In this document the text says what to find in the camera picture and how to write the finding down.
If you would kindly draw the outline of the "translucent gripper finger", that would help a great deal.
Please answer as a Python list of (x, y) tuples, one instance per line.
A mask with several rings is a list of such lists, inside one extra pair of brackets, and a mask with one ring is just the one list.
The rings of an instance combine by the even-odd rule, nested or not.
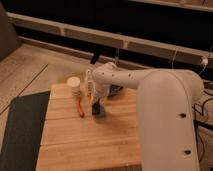
[(97, 102), (96, 97), (91, 97), (91, 107), (93, 107), (95, 105), (95, 103)]

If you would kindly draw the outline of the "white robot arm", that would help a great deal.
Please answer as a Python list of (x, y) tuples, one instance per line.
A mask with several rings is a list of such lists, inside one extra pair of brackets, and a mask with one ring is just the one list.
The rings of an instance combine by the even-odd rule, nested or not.
[(142, 171), (200, 171), (192, 106), (203, 95), (200, 76), (184, 69), (120, 70), (108, 62), (92, 71), (94, 97), (112, 84), (136, 91)]

